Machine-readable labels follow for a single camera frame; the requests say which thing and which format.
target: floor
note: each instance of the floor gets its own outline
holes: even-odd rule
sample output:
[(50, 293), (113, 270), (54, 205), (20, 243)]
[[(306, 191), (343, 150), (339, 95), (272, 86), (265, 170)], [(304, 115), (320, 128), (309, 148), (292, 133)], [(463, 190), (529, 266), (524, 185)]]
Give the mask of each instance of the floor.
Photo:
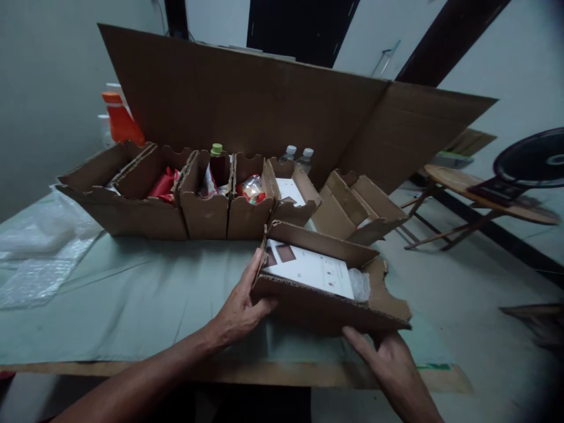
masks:
[[(397, 204), (413, 191), (397, 190)], [(439, 229), (463, 222), (429, 199), (419, 213)], [(417, 220), (407, 227), (417, 237), (432, 235)], [(538, 409), (552, 382), (557, 359), (532, 343), (531, 331), (498, 307), (547, 303), (563, 291), (513, 258), (481, 233), (448, 252), (441, 241), (405, 251), (393, 231), (378, 245), (414, 293), (413, 310), (441, 330), (444, 341), (472, 383), (473, 395), (433, 394), (446, 421), (515, 422)], [(37, 422), (63, 410), (100, 383), (96, 378), (18, 374), (0, 382), (0, 422)], [(379, 391), (314, 389), (312, 417), (319, 422), (399, 421)]]

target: white wall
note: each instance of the white wall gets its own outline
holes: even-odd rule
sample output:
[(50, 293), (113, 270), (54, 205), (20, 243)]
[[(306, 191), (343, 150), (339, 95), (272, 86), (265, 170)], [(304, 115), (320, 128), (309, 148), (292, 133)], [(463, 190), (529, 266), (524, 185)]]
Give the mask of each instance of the white wall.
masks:
[(384, 73), (378, 78), (395, 79), (447, 0), (361, 0), (334, 69), (370, 76), (382, 50), (401, 40)]
[(0, 2), (0, 221), (102, 148), (100, 93), (116, 76), (97, 22), (163, 33), (150, 0)]
[(247, 46), (251, 0), (186, 0), (188, 29), (197, 41)]
[[(466, 170), (494, 175), (497, 155), (537, 132), (564, 126), (564, 5), (558, 0), (512, 0), (439, 88), (500, 99), (472, 125), (497, 135)], [(564, 188), (531, 190), (564, 216)], [(509, 217), (496, 221), (564, 264), (564, 228)]]

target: human hand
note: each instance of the human hand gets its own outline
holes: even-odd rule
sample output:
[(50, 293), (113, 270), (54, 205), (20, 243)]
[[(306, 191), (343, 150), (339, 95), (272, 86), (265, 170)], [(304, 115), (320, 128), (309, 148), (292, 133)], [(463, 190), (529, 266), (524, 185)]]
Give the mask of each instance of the human hand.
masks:
[(262, 298), (254, 306), (251, 303), (251, 287), (262, 258), (263, 251), (257, 249), (217, 316), (206, 325), (206, 332), (220, 348), (245, 337), (278, 305), (275, 298)]
[(344, 327), (343, 334), (370, 367), (404, 422), (443, 421), (400, 334), (394, 331), (372, 336), (376, 349), (352, 327)]

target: orange cap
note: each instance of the orange cap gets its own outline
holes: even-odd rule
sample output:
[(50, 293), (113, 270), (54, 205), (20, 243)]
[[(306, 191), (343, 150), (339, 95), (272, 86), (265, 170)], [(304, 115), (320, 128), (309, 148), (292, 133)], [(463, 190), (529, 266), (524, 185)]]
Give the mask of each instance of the orange cap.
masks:
[(102, 98), (108, 104), (122, 104), (122, 98), (118, 93), (106, 91), (102, 93)]

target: black fan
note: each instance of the black fan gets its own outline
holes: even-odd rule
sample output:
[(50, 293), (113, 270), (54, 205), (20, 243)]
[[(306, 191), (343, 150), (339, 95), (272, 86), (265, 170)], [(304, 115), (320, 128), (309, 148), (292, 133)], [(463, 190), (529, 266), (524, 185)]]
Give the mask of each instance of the black fan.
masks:
[(531, 188), (564, 186), (564, 127), (513, 144), (493, 165), (495, 176), (468, 191), (503, 206)]

